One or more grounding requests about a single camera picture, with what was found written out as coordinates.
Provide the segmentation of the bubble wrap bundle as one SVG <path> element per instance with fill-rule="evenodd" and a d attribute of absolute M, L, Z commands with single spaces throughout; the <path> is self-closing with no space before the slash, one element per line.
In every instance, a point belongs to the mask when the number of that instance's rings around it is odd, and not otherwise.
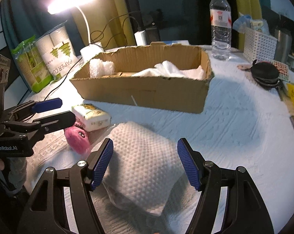
<path fill-rule="evenodd" d="M 89 74 L 91 78 L 114 75 L 114 63 L 111 61 L 102 61 L 101 59 L 91 59 L 89 61 Z"/>

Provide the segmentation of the white paper towel pack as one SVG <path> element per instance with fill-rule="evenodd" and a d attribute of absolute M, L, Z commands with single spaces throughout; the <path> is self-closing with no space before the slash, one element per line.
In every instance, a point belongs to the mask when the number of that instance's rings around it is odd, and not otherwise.
<path fill-rule="evenodd" d="M 110 201 L 160 216 L 184 173 L 175 142 L 132 121 L 118 124 L 108 137 L 114 152 L 102 182 Z"/>

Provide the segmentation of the pink plush toy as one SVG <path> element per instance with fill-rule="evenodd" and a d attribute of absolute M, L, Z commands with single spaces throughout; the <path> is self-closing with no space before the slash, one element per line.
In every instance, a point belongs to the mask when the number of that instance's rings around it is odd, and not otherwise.
<path fill-rule="evenodd" d="M 91 147 L 88 133 L 77 121 L 73 126 L 64 129 L 64 135 L 69 146 L 80 155 L 86 154 Z"/>

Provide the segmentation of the small tissue pack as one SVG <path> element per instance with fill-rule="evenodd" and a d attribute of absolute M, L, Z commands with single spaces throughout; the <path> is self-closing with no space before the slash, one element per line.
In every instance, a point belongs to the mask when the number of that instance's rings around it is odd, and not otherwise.
<path fill-rule="evenodd" d="M 71 107 L 71 111 L 87 132 L 108 127 L 111 123 L 111 115 L 93 104 L 75 105 Z"/>

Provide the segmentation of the white paper cup pack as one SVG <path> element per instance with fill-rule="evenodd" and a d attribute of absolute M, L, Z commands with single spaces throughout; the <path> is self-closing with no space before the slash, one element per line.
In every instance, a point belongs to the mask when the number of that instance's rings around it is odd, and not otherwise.
<path fill-rule="evenodd" d="M 64 23 L 36 39 L 35 46 L 54 80 L 61 79 L 78 61 Z"/>

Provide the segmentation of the left teal curtain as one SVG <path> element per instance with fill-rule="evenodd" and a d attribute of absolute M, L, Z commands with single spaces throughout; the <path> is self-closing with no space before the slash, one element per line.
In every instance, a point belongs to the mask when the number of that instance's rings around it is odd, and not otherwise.
<path fill-rule="evenodd" d="M 12 50 L 22 41 L 64 23 L 75 54 L 80 55 L 84 43 L 70 11 L 51 15 L 48 13 L 50 0 L 1 0 L 0 14 L 4 36 Z"/>

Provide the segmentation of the white desk lamp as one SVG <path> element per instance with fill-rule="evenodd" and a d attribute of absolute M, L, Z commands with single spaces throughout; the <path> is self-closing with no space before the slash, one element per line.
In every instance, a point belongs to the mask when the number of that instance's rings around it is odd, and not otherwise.
<path fill-rule="evenodd" d="M 96 50 L 98 50 L 99 52 L 103 50 L 101 45 L 95 48 L 96 45 L 91 44 L 91 33 L 90 33 L 89 23 L 84 12 L 81 9 L 81 6 L 90 4 L 94 1 L 95 0 L 52 0 L 50 4 L 48 5 L 48 12 L 51 15 L 58 14 L 73 8 L 76 8 L 81 13 L 86 25 L 87 39 L 88 39 L 88 45 L 80 50 L 80 54 L 82 55 L 84 62 L 88 62 L 89 60 L 91 60 L 92 59 L 91 56 L 96 55 L 95 54 Z"/>

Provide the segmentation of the left yellow curtain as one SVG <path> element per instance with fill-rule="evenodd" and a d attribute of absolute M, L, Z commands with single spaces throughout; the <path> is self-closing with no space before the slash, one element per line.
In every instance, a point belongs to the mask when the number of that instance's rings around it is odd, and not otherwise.
<path fill-rule="evenodd" d="M 125 0 L 94 0 L 83 5 L 89 23 L 91 39 L 101 42 L 105 49 L 135 45 Z"/>

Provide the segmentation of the open cardboard box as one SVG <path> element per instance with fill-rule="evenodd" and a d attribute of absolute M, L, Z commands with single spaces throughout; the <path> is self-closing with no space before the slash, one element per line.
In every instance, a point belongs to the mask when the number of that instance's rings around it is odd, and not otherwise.
<path fill-rule="evenodd" d="M 102 52 L 96 58 L 113 62 L 116 73 L 91 78 L 89 64 L 86 63 L 70 80 L 83 99 L 186 113 L 203 111 L 214 74 L 208 54 L 199 46 L 154 42 L 147 46 Z M 193 72 L 202 68 L 205 77 L 198 80 L 134 76 L 163 61 L 173 63 L 181 71 Z"/>

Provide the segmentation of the white charger plug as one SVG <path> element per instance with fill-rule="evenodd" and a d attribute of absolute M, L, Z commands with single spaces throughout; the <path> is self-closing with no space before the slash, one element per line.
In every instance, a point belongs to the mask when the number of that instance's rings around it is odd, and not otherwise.
<path fill-rule="evenodd" d="M 144 31 L 137 31 L 135 34 L 135 41 L 137 46 L 145 46 L 147 45 L 146 41 L 146 32 Z"/>

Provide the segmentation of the white folded paper towel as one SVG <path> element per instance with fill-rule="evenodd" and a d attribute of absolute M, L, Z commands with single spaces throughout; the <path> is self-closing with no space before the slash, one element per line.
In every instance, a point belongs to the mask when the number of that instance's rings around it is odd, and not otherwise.
<path fill-rule="evenodd" d="M 167 60 L 156 64 L 153 68 L 148 68 L 132 75 L 132 77 L 189 78 L 195 80 L 203 80 L 205 76 L 206 72 L 202 66 L 198 66 L 196 69 L 180 70 Z"/>

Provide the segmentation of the black charger plug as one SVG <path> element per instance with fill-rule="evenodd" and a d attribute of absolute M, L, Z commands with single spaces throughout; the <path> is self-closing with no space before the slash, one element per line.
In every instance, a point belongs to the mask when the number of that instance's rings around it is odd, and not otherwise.
<path fill-rule="evenodd" d="M 145 37 L 147 45 L 151 44 L 152 42 L 161 41 L 159 29 L 155 25 L 152 25 L 151 27 L 147 27 L 145 29 Z"/>

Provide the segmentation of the red patterned card box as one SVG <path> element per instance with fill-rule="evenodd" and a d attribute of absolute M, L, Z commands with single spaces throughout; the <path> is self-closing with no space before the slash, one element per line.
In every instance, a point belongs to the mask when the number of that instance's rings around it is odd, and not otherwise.
<path fill-rule="evenodd" d="M 272 64 L 276 67 L 279 72 L 278 78 L 282 81 L 289 82 L 289 67 L 285 63 L 273 60 Z"/>

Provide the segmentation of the white plastic basket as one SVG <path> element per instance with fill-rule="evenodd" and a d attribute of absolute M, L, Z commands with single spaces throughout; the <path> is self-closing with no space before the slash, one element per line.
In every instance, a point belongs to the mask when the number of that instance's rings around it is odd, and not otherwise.
<path fill-rule="evenodd" d="M 254 60 L 271 62 L 275 57 L 276 45 L 275 37 L 247 28 L 243 55 L 250 63 Z"/>

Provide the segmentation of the steel thermos cup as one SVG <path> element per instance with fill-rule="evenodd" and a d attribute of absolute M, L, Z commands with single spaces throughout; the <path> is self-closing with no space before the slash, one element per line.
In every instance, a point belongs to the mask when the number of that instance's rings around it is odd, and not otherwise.
<path fill-rule="evenodd" d="M 291 32 L 285 28 L 277 27 L 274 36 L 277 39 L 276 51 L 274 59 L 281 63 L 286 63 L 292 45 Z"/>

